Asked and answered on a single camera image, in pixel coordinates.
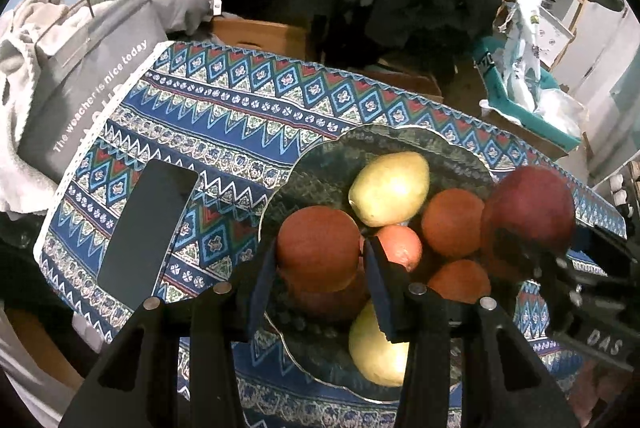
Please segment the person right hand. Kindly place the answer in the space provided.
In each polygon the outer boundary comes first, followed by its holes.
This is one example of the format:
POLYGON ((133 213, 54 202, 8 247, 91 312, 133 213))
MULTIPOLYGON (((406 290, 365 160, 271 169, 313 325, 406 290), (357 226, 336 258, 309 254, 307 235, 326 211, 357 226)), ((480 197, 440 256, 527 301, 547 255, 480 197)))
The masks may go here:
POLYGON ((596 417, 597 405, 600 402, 613 402, 630 380, 631 374, 626 370, 609 367, 595 360, 585 360, 568 396, 568 404, 579 425, 587 427, 596 417))

